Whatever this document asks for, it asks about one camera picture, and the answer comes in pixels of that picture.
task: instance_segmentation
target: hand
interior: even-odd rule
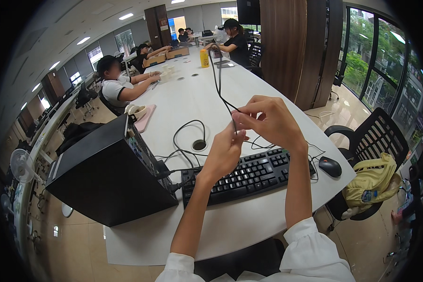
[[[239,110],[241,113],[232,111],[237,129],[253,129],[268,142],[291,152],[307,153],[301,129],[281,98],[255,95]]]
[[[197,177],[205,178],[213,185],[221,177],[231,173],[238,164],[241,144],[248,139],[244,129],[235,135],[234,124],[230,122],[222,132],[215,135],[204,167]]]
[[[155,75],[160,75],[160,74],[161,74],[161,72],[159,72],[159,71],[150,72],[149,77],[152,77],[152,76],[155,76]]]
[[[160,75],[157,74],[157,75],[151,76],[149,77],[149,79],[151,80],[151,82],[156,82],[157,80],[160,80]]]

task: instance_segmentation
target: black keyboard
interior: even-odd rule
[[[181,171],[184,207],[191,198],[198,171]],[[214,184],[208,206],[257,195],[287,185],[290,153],[275,149],[240,158],[237,168]],[[310,176],[316,173],[309,161]]]

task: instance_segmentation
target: tiled floor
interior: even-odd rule
[[[322,130],[331,125],[345,125],[356,129],[369,115],[368,109],[344,86],[335,87],[340,99],[329,101],[325,107],[306,111],[307,114],[318,116],[320,112],[330,110],[335,112],[321,120],[310,117]],[[86,121],[106,123],[115,116],[95,99],[93,106],[99,106],[94,116],[87,116]],[[75,110],[76,121],[70,117],[68,123],[83,122],[84,110]],[[331,140],[338,147],[347,148],[348,139],[341,134],[333,134]],[[55,157],[55,150],[61,144],[59,134],[55,134],[47,145],[46,152]],[[38,187],[39,194],[43,187]],[[28,242],[29,257],[33,273],[42,281],[154,281],[163,266],[125,266],[108,264],[106,257],[106,234],[103,225],[73,211],[68,218],[61,213],[61,202],[49,193],[45,193],[48,202],[43,204],[41,214],[33,203],[31,219],[34,229],[41,236],[40,253],[35,254],[33,245]],[[397,249],[396,229],[390,219],[390,211],[396,210],[402,204],[404,195],[400,192],[395,197],[385,201],[380,210],[364,221],[346,220],[336,223],[333,232],[327,234],[327,227],[332,218],[325,208],[320,208],[314,218],[320,232],[325,233],[337,246],[341,258],[346,259],[356,281],[379,281],[385,274],[388,263],[383,263],[383,257],[388,252]]]

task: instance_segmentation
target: white t-shirt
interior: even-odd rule
[[[304,219],[284,234],[288,243],[279,270],[265,277],[243,271],[237,281],[246,282],[355,282],[350,265],[338,256],[337,247],[318,232],[313,217]],[[155,282],[204,282],[194,274],[194,258],[170,253],[163,272]],[[210,282],[235,282],[228,274]]]
[[[120,101],[119,96],[124,88],[133,89],[130,76],[121,75],[117,80],[104,80],[102,86],[103,97],[113,106],[125,108],[130,101]]]

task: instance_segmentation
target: black computer case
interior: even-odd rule
[[[178,205],[133,123],[121,115],[71,146],[52,163],[46,189],[108,227]]]

